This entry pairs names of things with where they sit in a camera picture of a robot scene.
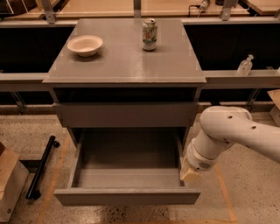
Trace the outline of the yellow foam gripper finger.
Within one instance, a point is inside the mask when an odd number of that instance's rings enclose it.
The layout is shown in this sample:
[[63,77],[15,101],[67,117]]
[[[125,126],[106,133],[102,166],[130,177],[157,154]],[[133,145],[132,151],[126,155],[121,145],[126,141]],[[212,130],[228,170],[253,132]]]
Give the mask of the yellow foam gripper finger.
[[188,164],[186,157],[183,158],[179,178],[182,181],[193,181],[200,178],[200,174]]

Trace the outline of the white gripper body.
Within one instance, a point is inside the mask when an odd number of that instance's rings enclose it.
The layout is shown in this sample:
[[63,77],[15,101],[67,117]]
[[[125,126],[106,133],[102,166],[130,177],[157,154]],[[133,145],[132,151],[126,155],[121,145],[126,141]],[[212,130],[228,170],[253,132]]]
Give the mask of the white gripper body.
[[188,165],[196,172],[210,171],[217,163],[217,159],[209,159],[201,156],[194,146],[194,140],[187,146],[185,156]]

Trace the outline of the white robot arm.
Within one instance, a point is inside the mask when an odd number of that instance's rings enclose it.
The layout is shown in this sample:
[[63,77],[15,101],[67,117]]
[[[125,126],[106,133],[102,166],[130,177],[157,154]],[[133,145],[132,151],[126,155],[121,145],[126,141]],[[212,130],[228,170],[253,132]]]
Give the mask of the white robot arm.
[[212,106],[199,119],[200,132],[186,148],[179,177],[197,179],[212,169],[218,156],[234,144],[280,163],[280,128],[254,122],[245,108]]

